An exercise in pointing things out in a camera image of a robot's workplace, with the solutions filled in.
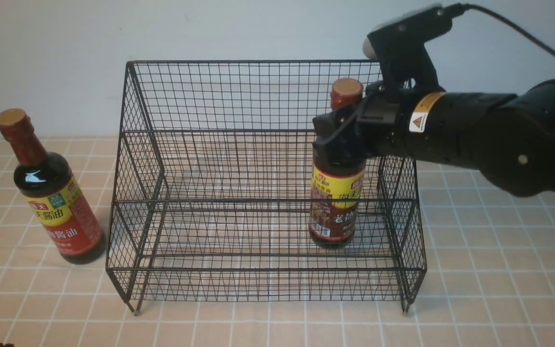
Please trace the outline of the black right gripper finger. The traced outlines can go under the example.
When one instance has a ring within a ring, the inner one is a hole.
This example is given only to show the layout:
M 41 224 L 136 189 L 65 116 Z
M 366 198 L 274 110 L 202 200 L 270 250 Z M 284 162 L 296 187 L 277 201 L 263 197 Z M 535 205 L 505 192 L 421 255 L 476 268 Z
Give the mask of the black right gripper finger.
M 329 113 L 314 117 L 314 133 L 319 138 L 361 138 L 359 126 L 361 107 L 346 105 Z
M 315 120 L 313 125 L 313 154 L 322 164 L 354 165 L 369 157 L 356 121 L 337 126 L 331 120 Z

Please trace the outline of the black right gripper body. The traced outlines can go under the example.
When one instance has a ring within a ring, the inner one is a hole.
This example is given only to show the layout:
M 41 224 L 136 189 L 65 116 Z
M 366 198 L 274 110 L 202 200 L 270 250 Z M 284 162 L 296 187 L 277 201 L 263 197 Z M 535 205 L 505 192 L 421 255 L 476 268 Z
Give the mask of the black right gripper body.
M 357 109 L 357 131 L 365 157 L 414 157 L 415 151 L 408 147 L 410 119 L 423 97 L 445 94 L 442 87 L 428 88 L 401 86 L 396 94 L 387 92 L 383 81 L 366 88 L 366 97 Z

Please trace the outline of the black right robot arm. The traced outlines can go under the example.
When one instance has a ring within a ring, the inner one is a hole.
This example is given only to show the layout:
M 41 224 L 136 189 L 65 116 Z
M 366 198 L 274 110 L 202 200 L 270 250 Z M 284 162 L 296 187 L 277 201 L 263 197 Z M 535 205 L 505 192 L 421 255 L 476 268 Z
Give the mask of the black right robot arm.
M 555 80 L 511 93 L 386 92 L 313 119 L 322 164 L 396 156 L 480 172 L 517 197 L 555 192 Z

